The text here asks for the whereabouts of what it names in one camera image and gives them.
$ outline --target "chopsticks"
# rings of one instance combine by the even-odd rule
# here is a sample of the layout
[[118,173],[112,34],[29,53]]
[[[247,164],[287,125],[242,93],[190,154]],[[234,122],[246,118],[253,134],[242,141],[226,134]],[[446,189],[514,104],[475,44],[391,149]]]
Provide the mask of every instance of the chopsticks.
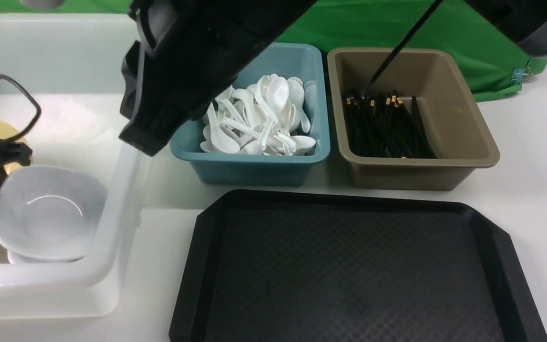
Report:
[[351,91],[344,98],[348,142],[354,154],[378,158],[436,158],[415,96],[411,111],[397,91],[366,97]]

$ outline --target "green cloth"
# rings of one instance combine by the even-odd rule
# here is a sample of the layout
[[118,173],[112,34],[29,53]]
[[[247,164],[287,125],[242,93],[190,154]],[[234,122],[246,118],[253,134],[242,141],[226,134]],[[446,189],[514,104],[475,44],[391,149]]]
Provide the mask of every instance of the green cloth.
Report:
[[[125,13],[130,0],[67,0],[59,12]],[[391,47],[417,21],[432,0],[319,0],[280,41],[314,45],[327,53],[350,46]],[[0,12],[30,11],[18,0],[0,0]],[[547,60],[531,59],[497,32],[463,0],[446,0],[409,43],[409,48],[449,52],[477,100],[495,100],[518,92],[510,86],[515,69],[534,74]]]

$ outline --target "white table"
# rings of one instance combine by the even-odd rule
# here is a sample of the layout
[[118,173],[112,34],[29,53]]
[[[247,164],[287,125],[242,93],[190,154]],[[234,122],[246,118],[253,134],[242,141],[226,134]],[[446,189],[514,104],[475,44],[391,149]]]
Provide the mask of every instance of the white table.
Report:
[[[547,70],[515,97],[480,104],[501,151],[499,164],[476,171],[452,192],[354,189],[333,151],[300,192],[460,201],[505,229],[514,240],[547,330]],[[168,342],[168,329],[195,217],[231,188],[199,182],[169,150],[152,162],[143,212],[119,307],[80,320],[0,321],[0,342]]]

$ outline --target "textured tray surface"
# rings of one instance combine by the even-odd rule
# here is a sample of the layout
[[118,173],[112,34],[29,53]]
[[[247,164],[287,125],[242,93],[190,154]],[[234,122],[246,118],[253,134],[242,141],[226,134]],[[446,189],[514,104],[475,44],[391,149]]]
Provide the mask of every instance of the textured tray surface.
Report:
[[206,341],[503,342],[450,212],[230,209]]

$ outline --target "binder clip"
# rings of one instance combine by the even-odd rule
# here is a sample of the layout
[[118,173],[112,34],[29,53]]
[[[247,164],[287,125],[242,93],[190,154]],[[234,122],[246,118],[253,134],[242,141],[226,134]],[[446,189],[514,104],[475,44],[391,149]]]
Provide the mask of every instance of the binder clip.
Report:
[[510,80],[510,85],[519,85],[523,82],[529,82],[534,77],[534,74],[531,72],[531,68],[527,67],[525,69],[515,69],[512,74],[512,80]]

